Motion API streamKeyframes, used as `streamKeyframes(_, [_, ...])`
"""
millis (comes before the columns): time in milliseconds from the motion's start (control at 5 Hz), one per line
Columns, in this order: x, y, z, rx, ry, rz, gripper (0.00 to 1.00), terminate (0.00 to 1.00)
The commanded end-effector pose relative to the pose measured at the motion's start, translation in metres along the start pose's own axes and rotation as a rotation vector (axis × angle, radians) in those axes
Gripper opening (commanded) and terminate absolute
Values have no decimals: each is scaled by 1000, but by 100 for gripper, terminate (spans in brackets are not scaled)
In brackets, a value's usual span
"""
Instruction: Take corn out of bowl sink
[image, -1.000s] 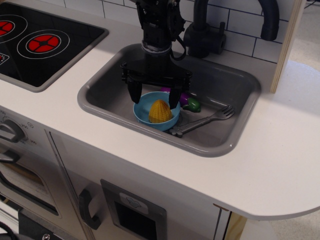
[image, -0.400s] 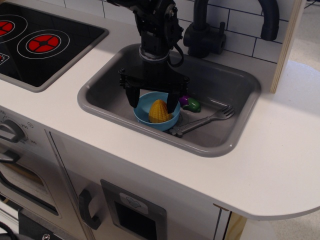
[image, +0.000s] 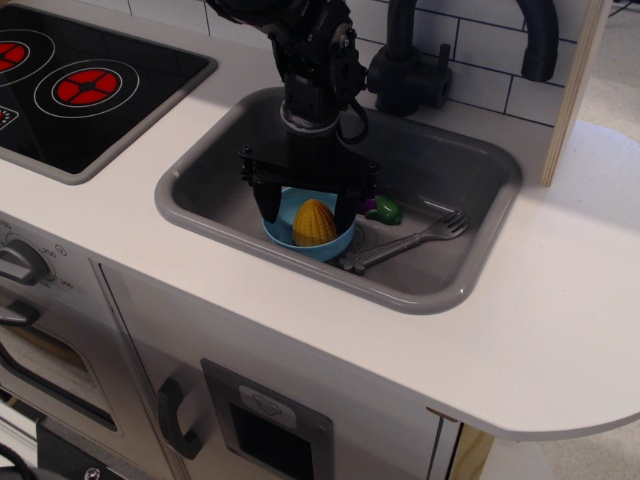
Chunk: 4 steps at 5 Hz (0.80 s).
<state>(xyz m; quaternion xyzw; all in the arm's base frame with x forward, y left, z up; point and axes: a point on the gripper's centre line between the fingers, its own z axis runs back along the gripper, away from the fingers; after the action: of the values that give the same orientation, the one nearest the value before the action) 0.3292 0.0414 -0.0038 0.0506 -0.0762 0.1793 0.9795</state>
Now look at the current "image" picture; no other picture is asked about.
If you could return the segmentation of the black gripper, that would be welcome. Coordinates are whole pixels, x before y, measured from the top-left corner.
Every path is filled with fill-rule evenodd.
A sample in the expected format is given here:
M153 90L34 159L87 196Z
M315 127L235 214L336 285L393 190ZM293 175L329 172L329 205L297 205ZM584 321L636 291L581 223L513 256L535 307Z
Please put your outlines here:
M306 137L283 131L246 141L239 148L242 178L253 187L262 218L274 223L283 187L338 194L334 208L336 233L352 225L359 198L371 194L381 167L354 152L335 133Z

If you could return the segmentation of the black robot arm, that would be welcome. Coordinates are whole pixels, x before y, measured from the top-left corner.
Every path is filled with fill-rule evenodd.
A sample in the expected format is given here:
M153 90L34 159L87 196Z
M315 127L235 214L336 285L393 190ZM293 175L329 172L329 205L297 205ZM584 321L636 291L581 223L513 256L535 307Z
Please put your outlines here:
M343 1L212 1L222 18L264 33L284 85L282 139L246 145L242 177L261 216L274 222L281 190L295 187L336 195L335 228L343 233L358 205L372 195L379 168L351 151L369 131L357 96L366 87L356 32Z

